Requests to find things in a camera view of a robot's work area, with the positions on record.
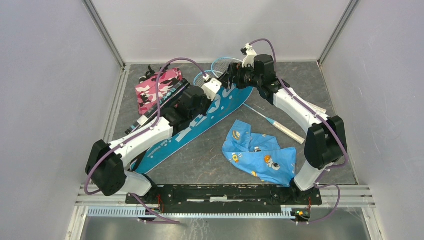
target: red camouflage fabric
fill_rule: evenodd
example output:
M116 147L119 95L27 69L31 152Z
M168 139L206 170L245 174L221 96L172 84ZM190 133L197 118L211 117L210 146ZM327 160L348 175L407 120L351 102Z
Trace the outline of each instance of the red camouflage fabric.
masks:
M156 104L156 78L158 74L141 77L140 84L135 86L137 94L138 113L143 115ZM162 73L159 79L159 99L168 93L179 81L183 80L183 74L179 68L172 68Z

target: gray mat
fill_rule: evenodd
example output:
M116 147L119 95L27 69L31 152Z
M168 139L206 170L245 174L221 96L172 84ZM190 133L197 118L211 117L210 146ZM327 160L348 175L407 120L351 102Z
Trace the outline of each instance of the gray mat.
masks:
M159 64L152 65L156 71L161 66ZM209 70L211 64L203 63L201 66L205 70ZM193 82L194 77L200 72L193 64L172 64L171 67L180 68L184 78L190 82ZM147 70L148 65L146 64L132 65L130 68L113 139L124 137L124 131L140 117L135 85L139 83L139 78L144 76ZM315 62L278 62L275 71L304 100L326 109L329 116L335 115L326 84ZM301 137L306 137L294 120L263 100L256 89L253 90L246 103L265 116L277 120ZM276 136L282 148L295 147L297 150L296 172L300 171L306 160L303 153L305 144L300 145L276 130L264 118L246 106L241 106L233 114L150 171L148 176L157 184L262 184L263 182L259 178L235 168L221 151L225 138L236 120L250 124L252 133ZM329 183L356 184L351 166L328 172L320 184Z

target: cable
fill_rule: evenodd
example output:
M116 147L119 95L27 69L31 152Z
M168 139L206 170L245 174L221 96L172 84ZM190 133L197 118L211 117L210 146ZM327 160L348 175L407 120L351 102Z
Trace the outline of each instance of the cable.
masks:
M192 64L194 64L194 65L196 65L196 67L198 67L199 69L200 69L200 71L203 73L203 75L206 77L207 76L207 74L206 74L206 72L205 72L205 70L203 70L203 68L197 63L197 62L195 62L195 61L193 61L193 60L191 60L191 59L189 59L189 58L186 58L186 57L177 57L177 58L174 58L174 59L172 59L172 60L170 60L170 61L168 61L167 63L165 63L161 68L160 68L160 70L159 70L159 72L158 72L158 74L157 74L157 77L156 77L156 104L157 104L157 117L156 117L156 119L155 119L155 121L153 122L153 124L151 125L151 127L147 127L146 129L144 129L143 131L141 131L141 132L138 132L137 134L135 134L135 135L133 135L133 136L131 136L131 137L129 137L128 139L126 139L126 140L124 140L121 144L119 144L119 145L117 145L117 146L115 146L114 148L112 148L110 151L108 151L105 155L103 155L99 160L98 160L98 162L96 162L96 164L91 168L91 170L90 170L90 172L88 173L88 176L87 176L87 179L85 180L85 183L84 183L84 192L85 192L85 194L87 194L87 195L94 195L94 194L97 194L97 193L99 193L100 192L100 189L98 189L98 190L95 190L95 191L92 191L92 192L89 192L89 183L90 183L90 179L92 178L92 176L93 176L93 174L94 174L94 172L96 171L96 169L99 167L99 165L100 164L102 164L103 163L103 161L107 158L107 157L109 157L109 155L111 155L113 152L115 152L116 150L118 150L119 148L123 148L127 143L129 143L129 142L131 142L132 140L134 140L135 138L138 138L138 137L140 137L141 135L143 135L143 134L145 134L145 133L147 133L148 131L150 131L151 129L153 129L157 124L158 124L158 122L159 122L159 120L160 120L160 118L161 118L161 103L160 103L160 101L159 101L159 80L160 80L160 78L161 78L161 75L162 75L162 72L164 71L164 69L169 65L169 64L171 64L171 63L173 63L173 62L175 62L175 61L181 61L181 60L183 60L183 61L188 61L188 62L190 62L190 63L192 63ZM162 216L159 216L158 214L156 214L154 211L152 211L152 210L150 210L144 203L143 203L143 201L140 199L140 198L138 198L137 197L137 195L135 195L135 194L133 194L133 193L130 193L131 195L133 195L133 197L135 198L135 199L137 199L137 201L139 201L140 203L141 203L141 205L143 205L143 207L145 207L150 213L152 213L153 215L155 215L155 216L157 216L158 218L160 218L160 219L162 219L162 220L165 220L165 221L170 221L170 223L179 223L179 222L177 222L177 221L172 221L172 220L169 220L169 219L167 219L167 218L164 218L164 217L162 217ZM168 222L151 222L151 223L156 223L156 224L163 224L163 223L168 223Z
M268 44L269 44L269 46L271 47L271 50L272 50L272 56L273 56L273 59L274 59L274 61L275 62L277 62L277 58L276 58L276 52L275 52L275 50L274 50L274 47L273 47L273 44L268 40L268 39L266 39L266 38L260 38L260 39L256 39L256 40L254 40L254 41L252 41L252 42L250 42L250 45L253 45L253 44L255 44L255 43L257 43L257 42L260 42L260 41L264 41L264 42L267 42ZM340 138L339 138L339 136L337 136L337 134L334 132L334 130L331 128L331 126L328 124L328 122L323 118L323 117L321 117L315 110L313 110L312 108L310 108L306 103L304 103L303 101L301 101L299 98L297 98L288 88L287 88L287 86L284 84L284 82L283 82L283 80L280 78L280 77L277 77L278 78L278 80L279 80L279 82L281 83L281 85L282 85L282 87L284 88L284 90L294 99L294 100L296 100L296 102L298 102L300 105L302 105L306 110L308 110L311 114L313 114L314 115L314 117L316 117L316 118L318 118L326 127L327 127L327 129L330 131L330 133L331 133L331 135L334 137L334 139L335 139L335 141L337 142L337 144L338 144L338 147L340 148L340 150L341 150L341 152L343 153L343 156L344 156L344 162L342 163L342 164L338 164L338 165L333 165L333 166L329 166L329 167L327 167L326 169L327 170L330 170L330 169L335 169L335 168L342 168L342 167L344 167L345 165L347 165L348 164L348 162L349 162L349 155L348 155L348 153L346 152L346 149L345 149L345 147L343 146L343 144L342 144L342 141L340 141ZM331 215L333 215L333 213L336 211L336 209L337 209L337 206L339 205L339 202L340 202L340 197L341 197L341 192L340 192L340 187L337 185L337 184L334 184L334 183L332 183L332 184L327 184L327 185L324 185L324 186L318 186L318 184L317 183L319 183L319 180L323 177L323 175L324 175L324 173L325 173L326 171L323 171L320 175L319 175L319 177L316 179L316 181L315 181L315 183L314 183L314 185L315 185L315 187L317 188L317 189L323 189L323 188L326 188L326 187L329 187L329 186L335 186L336 188L337 188L337 190L338 190L338 197L337 197L337 201L336 201L336 203L335 203L335 205L334 205L334 208L331 210L331 212L327 215L327 216L325 216L325 217L323 217L323 218L320 218L320 219L317 219L317 220L314 220L314 221L310 221L310 222L308 222L308 223L305 223L305 224L311 224L311 223L318 223L318 222L321 222L321 221L323 221L323 220L325 220L325 219L327 219L327 218L329 218Z

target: purple hose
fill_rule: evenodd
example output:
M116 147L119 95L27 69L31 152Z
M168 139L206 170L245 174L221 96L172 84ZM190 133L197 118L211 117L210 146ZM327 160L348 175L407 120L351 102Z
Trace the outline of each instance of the purple hose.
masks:
M192 63L192 64L194 64L194 65L196 65L196 67L198 67L199 69L200 69L200 71L203 73L203 75L206 77L207 76L207 74L206 74L206 72L205 72L205 70L203 70L203 68L197 63L197 62L195 62L195 61L193 61L193 60L191 60L191 59L188 59L188 58L185 58L185 57L177 57L177 58L174 58L174 59L172 59L172 60L170 60L170 61L168 61L167 63L165 63L161 68L160 68L160 70L159 70L159 73L157 74L157 78L156 78L156 104L157 104L157 117L156 117L156 119L155 119L155 121L153 122L153 124L151 125L151 128L154 128L157 124L158 124L158 122L159 122L159 119L161 118L161 103L160 103L160 101L159 101L159 78L161 77L161 74L162 74L162 72L164 71L164 69L169 65L169 64L171 64L171 63L173 63L173 62L175 62L175 61L180 61L180 60L184 60L184 61L188 61L188 62L190 62L190 63ZM147 133L148 131L150 130L150 127L147 127L146 129L144 129L143 131L141 131L141 132L139 132L139 133L137 133L137 134L135 134L135 135L133 135L133 136L131 136L131 137L129 137L128 139L126 139L125 141L123 141L122 142L122 144L119 144L119 145L117 145L116 147L114 147L113 149L111 149L110 151L108 151L105 155L103 155L101 158L100 158L100 160L98 161L98 162L96 162L96 164L92 167L92 169L90 170L90 172L88 173L88 176L87 176L87 179L85 180L85 184L84 184L84 192L85 192L85 194L87 194L87 195L93 195L93 194L97 194L97 193L99 193L100 192L100 189L98 189L98 190L95 190L95 191L92 191L92 192L89 192L89 183L90 183L90 179L92 178L92 176L93 176L93 174L94 174L94 172L96 171L96 169L99 167L99 165L100 164L102 164L103 163L103 161L107 158L107 157L109 157L109 155L111 155L113 152L115 152L116 150L118 150L120 147L121 147L121 145L125 145L125 144L127 144L127 143L129 143L129 142L131 142L132 140L134 140L135 138L138 138L138 137L140 137L141 135L143 135L143 134L145 134L145 133ZM149 223L157 223L157 224L159 224L159 223L172 223L172 224L175 224L175 223L179 223L179 222L177 222L177 221L173 221L173 220L170 220L170 219L167 219L167 218L164 218L164 217L162 217L162 216L159 216L159 215L156 215L155 214L155 212L154 211L152 211L151 209L149 209L148 207L146 207L146 205L143 203L143 201L140 199L140 198L138 198L138 197L136 197L136 199L150 212L150 213L152 213L153 215L155 215L155 216L157 216L158 218L160 218L160 219L162 219L162 220L166 220L166 221L169 221L169 222L149 222Z
M252 41L252 42L250 42L250 45L252 45L252 44L254 44L254 43L257 43L257 42L260 42L260 41L265 41L265 42L267 42L268 44L269 44L269 46L271 47L271 50L272 50L272 56L273 56L273 59L274 59L274 61L275 62L277 62L277 59L276 59L276 52L275 52L275 50L274 50L274 47L273 47L273 44L268 40L268 39L266 39L266 38L260 38L260 39L256 39L256 40L254 40L254 41ZM329 166L329 167L327 167L326 169L327 170L330 170L330 169L335 169L335 168L341 168L341 167L344 167L346 164L348 164L348 162L349 162L349 155L348 155L348 153L346 152L346 149L345 149L345 147L343 146L343 144L342 144L342 141L340 141L340 138L339 138L339 136L337 136L337 134L336 134L336 132L334 132L334 130L332 129L332 127L328 124L328 122L322 117L322 116L320 116L319 114L317 114L317 112L316 111L314 111L312 108L310 108L306 103L304 103L303 101L301 101L299 98L297 98L291 91L290 91L290 89L288 89L287 88L287 86L286 85L284 85L284 82L283 82L283 80L280 78L280 77L277 77L278 78L278 80L279 80L279 82L281 83L281 85L282 85L282 87L284 88L284 90L294 99L294 100L296 100L296 102L298 102L300 105L302 105L306 110L308 110L311 114L313 114L314 115L314 117L316 117L316 118L318 118L326 127L327 127L327 129L330 131L330 133L331 133L331 135L334 137L334 139L335 139L335 141L337 142L337 144L338 144L338 147L341 149L341 152L343 153L343 156L344 156L344 162L342 163L342 164L339 164L339 165L333 165L333 166ZM337 186L336 184L328 184L328 185L324 185L324 186L318 186L317 185L317 183L319 183L319 180L323 177L323 175L324 175L324 173L325 173L325 171L323 171L320 175L319 175L319 177L316 179L316 181L315 181L315 187L317 188L317 189L323 189L323 188L326 188L326 187L329 187L329 186L335 186L336 188L337 188L337 190L338 190L338 197L337 197L337 202L335 203L335 206L334 206L334 208L333 208L333 210L327 215L327 216L325 216L325 217L323 217L323 218L320 218L320 219L317 219L317 220L314 220L314 221L311 221L311 222L309 222L309 223L317 223L317 222L321 222L322 220L325 220L325 219L327 219L327 218L329 218L331 215L333 215L333 213L336 211L336 208L337 208L337 206L339 205L339 202L340 202L340 197L341 197L341 192L340 192L340 187L339 186Z

